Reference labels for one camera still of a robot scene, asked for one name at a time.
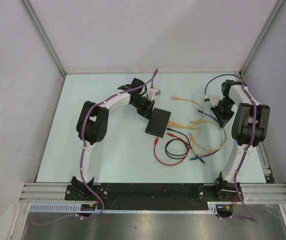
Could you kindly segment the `black network switch box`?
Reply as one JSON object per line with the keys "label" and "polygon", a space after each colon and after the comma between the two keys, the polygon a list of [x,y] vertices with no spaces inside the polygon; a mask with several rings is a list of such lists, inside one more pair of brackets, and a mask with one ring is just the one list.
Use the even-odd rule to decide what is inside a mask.
{"label": "black network switch box", "polygon": [[165,135],[171,112],[159,108],[154,108],[152,119],[149,120],[145,133],[155,137],[163,138]]}

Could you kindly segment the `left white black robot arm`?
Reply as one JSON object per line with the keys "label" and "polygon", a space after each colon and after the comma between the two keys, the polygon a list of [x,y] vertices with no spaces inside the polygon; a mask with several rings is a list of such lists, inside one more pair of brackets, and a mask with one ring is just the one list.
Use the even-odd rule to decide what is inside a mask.
{"label": "left white black robot arm", "polygon": [[121,107],[132,105],[137,113],[151,120],[153,117],[154,98],[161,94],[158,88],[134,78],[130,84],[122,85],[117,92],[107,99],[95,103],[86,101],[83,104],[76,131],[82,143],[80,167],[66,188],[65,199],[68,201],[89,200],[94,193],[92,187],[95,179],[93,152],[105,138],[111,113]]}

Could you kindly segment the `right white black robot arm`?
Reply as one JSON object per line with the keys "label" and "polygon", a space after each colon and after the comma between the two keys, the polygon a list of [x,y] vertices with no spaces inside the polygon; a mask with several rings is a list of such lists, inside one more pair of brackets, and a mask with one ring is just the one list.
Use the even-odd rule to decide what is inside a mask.
{"label": "right white black robot arm", "polygon": [[242,82],[226,80],[221,85],[221,91],[222,99],[214,102],[212,96],[209,98],[212,104],[210,110],[220,128],[234,119],[231,127],[233,147],[225,167],[215,180],[213,194],[220,201],[228,201],[240,193],[245,163],[253,149],[266,138],[270,107],[256,101]]}

